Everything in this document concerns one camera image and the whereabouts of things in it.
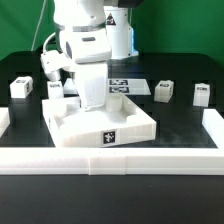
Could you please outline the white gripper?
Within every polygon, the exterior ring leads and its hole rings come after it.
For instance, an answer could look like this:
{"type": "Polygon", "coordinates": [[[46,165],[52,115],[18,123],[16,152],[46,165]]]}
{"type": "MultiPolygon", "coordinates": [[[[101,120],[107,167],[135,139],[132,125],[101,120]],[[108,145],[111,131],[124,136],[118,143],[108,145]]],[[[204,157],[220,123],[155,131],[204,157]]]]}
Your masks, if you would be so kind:
{"type": "Polygon", "coordinates": [[[83,110],[105,104],[108,81],[106,62],[75,64],[68,71],[74,81],[83,110]]]}

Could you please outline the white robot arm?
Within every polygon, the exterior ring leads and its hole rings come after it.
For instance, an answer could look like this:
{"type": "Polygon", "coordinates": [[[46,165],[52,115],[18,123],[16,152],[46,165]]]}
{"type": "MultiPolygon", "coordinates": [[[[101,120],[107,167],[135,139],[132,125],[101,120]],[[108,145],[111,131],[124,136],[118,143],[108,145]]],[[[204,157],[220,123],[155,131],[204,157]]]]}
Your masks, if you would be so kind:
{"type": "Polygon", "coordinates": [[[107,61],[135,55],[128,10],[143,0],[54,0],[60,68],[75,75],[81,107],[105,104],[107,61]]]}

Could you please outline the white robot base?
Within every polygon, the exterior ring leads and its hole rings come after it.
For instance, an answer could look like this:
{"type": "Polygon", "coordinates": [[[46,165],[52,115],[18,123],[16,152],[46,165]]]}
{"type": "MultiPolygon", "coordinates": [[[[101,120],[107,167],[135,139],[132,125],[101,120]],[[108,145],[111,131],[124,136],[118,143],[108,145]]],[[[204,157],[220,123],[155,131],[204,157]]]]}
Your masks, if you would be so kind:
{"type": "Polygon", "coordinates": [[[138,51],[134,49],[134,30],[128,21],[128,9],[105,6],[104,11],[112,58],[121,60],[137,56],[138,51]]]}

